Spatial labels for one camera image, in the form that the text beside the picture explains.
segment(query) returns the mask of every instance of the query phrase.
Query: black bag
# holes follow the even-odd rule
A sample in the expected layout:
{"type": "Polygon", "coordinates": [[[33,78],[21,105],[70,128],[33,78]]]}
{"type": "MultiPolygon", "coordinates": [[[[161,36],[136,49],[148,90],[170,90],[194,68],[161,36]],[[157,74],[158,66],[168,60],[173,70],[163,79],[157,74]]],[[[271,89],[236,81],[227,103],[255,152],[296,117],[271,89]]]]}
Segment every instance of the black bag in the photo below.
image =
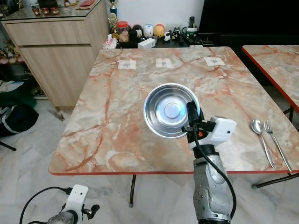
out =
{"type": "Polygon", "coordinates": [[[38,113],[26,104],[0,108],[0,136],[18,134],[30,129],[38,113]]]}

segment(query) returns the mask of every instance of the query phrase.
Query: glass countertop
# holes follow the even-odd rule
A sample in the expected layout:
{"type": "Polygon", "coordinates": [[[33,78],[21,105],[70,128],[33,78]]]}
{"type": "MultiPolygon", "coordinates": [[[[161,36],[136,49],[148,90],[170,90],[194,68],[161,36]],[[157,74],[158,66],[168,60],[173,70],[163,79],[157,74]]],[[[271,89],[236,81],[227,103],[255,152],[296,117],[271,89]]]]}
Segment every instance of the glass countertop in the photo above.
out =
{"type": "Polygon", "coordinates": [[[85,17],[87,16],[94,7],[99,4],[102,0],[96,0],[91,9],[76,9],[82,2],[85,0],[80,0],[75,6],[70,6],[67,8],[58,7],[59,14],[58,15],[43,15],[42,12],[39,16],[35,16],[32,12],[31,7],[22,8],[19,11],[3,18],[1,21],[8,21],[8,20],[31,20],[31,19],[47,19],[47,18],[66,18],[66,17],[85,17]]]}

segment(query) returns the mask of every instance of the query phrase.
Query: marble table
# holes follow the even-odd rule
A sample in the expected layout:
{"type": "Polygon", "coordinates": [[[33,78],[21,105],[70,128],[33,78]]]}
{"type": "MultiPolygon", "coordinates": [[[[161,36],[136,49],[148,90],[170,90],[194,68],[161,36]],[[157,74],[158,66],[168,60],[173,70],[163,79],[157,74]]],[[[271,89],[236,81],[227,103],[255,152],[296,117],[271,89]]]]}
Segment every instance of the marble table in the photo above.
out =
{"type": "Polygon", "coordinates": [[[272,169],[252,119],[269,119],[294,172],[299,172],[299,134],[279,107],[229,47],[101,50],[64,134],[53,154],[53,175],[191,174],[193,152],[187,138],[153,134],[143,119],[148,93],[164,83],[190,88],[206,119],[237,122],[231,139],[216,147],[228,173],[287,173],[271,137],[264,133],[276,164],[272,169]],[[205,57],[224,65],[208,66],[205,57]],[[156,67],[157,58],[171,66],[156,67]],[[120,60],[135,69],[118,69],[120,60]]]}
{"type": "Polygon", "coordinates": [[[299,45],[248,45],[242,50],[299,112],[299,45]]]}

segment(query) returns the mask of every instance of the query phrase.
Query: cabinet drawer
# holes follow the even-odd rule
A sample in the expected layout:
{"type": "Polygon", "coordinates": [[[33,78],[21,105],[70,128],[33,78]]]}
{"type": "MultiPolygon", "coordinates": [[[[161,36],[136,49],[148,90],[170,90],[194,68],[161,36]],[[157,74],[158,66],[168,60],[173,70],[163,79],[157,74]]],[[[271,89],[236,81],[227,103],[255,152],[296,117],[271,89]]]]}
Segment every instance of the cabinet drawer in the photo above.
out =
{"type": "Polygon", "coordinates": [[[92,48],[57,45],[20,51],[53,105],[74,107],[95,60],[92,48]]]}
{"type": "Polygon", "coordinates": [[[89,44],[84,21],[49,21],[6,24],[19,46],[89,44]]]}

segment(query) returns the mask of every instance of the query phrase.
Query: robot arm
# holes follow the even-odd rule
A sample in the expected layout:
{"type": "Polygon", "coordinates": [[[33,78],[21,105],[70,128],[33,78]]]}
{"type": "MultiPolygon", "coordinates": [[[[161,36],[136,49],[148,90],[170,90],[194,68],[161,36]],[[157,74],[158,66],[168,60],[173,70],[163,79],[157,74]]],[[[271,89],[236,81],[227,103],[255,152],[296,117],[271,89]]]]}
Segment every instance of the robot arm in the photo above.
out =
{"type": "Polygon", "coordinates": [[[62,211],[51,217],[47,224],[80,224],[83,222],[83,214],[86,214],[88,219],[92,219],[100,207],[96,204],[90,210],[84,208],[83,203],[87,192],[88,187],[76,184],[62,211]]]}
{"type": "Polygon", "coordinates": [[[187,104],[187,110],[189,126],[182,127],[182,131],[187,132],[189,148],[194,151],[196,158],[193,162],[193,203],[197,220],[200,224],[229,224],[235,212],[235,193],[214,146],[229,139],[235,130],[236,122],[220,117],[205,121],[202,111],[198,116],[194,102],[187,104]],[[226,192],[228,184],[234,201],[231,215],[226,192]]]}

